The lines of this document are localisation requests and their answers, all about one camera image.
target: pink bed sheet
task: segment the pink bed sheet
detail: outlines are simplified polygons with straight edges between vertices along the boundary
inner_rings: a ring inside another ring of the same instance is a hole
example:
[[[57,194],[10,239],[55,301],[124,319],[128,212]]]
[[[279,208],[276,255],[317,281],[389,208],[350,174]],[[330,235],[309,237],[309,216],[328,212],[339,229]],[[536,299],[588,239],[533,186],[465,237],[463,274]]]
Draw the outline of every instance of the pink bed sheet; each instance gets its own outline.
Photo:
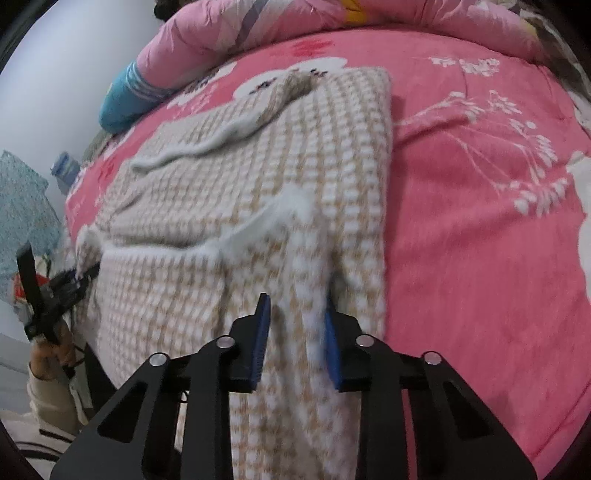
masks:
[[[408,28],[316,34],[245,54],[112,142],[67,199],[75,240],[121,163],[158,126],[264,87],[285,69],[383,66],[392,77],[387,335],[441,352],[543,478],[591,411],[584,219],[566,165],[591,141],[540,66]]]

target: teal blanket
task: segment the teal blanket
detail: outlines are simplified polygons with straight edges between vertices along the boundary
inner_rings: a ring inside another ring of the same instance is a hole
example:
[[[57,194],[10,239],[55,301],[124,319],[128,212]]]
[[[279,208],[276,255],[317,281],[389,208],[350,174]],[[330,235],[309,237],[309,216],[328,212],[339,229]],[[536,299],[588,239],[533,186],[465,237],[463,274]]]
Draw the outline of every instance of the teal blanket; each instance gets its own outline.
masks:
[[[48,181],[22,160],[0,156],[0,300],[7,301],[17,272],[18,248],[31,242],[33,253],[50,253],[60,237],[60,222],[45,197]]]

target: floral pattern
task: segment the floral pattern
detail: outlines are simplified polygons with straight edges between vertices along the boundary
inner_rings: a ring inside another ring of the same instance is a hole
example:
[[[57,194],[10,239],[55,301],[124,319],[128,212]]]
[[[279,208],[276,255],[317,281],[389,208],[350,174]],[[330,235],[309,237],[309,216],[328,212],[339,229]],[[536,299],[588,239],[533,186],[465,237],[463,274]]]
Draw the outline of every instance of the floral pattern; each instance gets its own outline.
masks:
[[[462,92],[451,92],[441,102],[397,122],[397,126],[428,128],[436,122],[444,121],[441,111],[450,108],[464,115],[468,122],[457,127],[457,131],[444,130],[441,133],[461,147],[475,171],[499,196],[508,196],[519,213],[525,216],[535,213],[540,218],[565,198],[570,180],[566,176],[557,176],[557,172],[554,171],[558,155],[552,146],[552,141],[536,132],[535,122],[516,118],[516,115],[522,115],[517,104],[501,96],[496,90],[490,90],[486,99],[466,99]],[[505,122],[499,122],[499,114],[509,118]],[[479,122],[486,122],[487,125],[484,126],[487,128],[475,129],[475,125]],[[501,137],[493,133],[499,128],[516,132],[521,141],[511,141],[509,135]],[[486,150],[481,147],[480,142],[468,142],[463,139],[464,132],[470,135],[471,140],[476,135],[497,138],[515,150],[517,158],[522,159],[523,175],[516,178],[511,173],[513,169],[509,171],[494,163]]]
[[[451,57],[446,57],[443,59],[439,57],[429,57],[429,60],[431,60],[434,65],[438,65],[443,68],[459,64],[464,73],[480,75],[482,77],[491,77],[493,74],[499,72],[497,67],[501,64],[501,62],[497,59],[478,59],[478,63],[472,63],[463,59],[458,59],[456,61]]]

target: sweater sleeve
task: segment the sweater sleeve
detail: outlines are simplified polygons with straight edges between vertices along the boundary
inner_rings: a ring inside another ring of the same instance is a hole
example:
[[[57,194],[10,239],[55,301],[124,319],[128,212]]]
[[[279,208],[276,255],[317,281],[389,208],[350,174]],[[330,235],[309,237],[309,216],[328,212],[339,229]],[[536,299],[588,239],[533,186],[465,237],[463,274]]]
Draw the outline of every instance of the sweater sleeve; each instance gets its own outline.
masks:
[[[40,423],[48,423],[72,435],[78,433],[76,404],[67,385],[58,380],[39,380],[29,368],[27,392],[31,411]]]

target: wall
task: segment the wall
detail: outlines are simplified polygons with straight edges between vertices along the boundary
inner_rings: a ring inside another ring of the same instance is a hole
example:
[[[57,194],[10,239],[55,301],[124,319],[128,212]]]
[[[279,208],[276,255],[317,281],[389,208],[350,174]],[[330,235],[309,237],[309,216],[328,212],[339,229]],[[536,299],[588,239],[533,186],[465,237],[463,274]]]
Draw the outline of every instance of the wall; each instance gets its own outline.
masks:
[[[29,344],[0,335],[0,410],[30,411],[27,395],[29,350]]]
[[[50,179],[46,195],[59,217],[65,198],[50,167],[64,150],[82,157],[111,81],[158,31],[153,8],[153,0],[59,0],[0,73],[0,150]],[[0,301],[0,334],[23,340],[15,322]]]

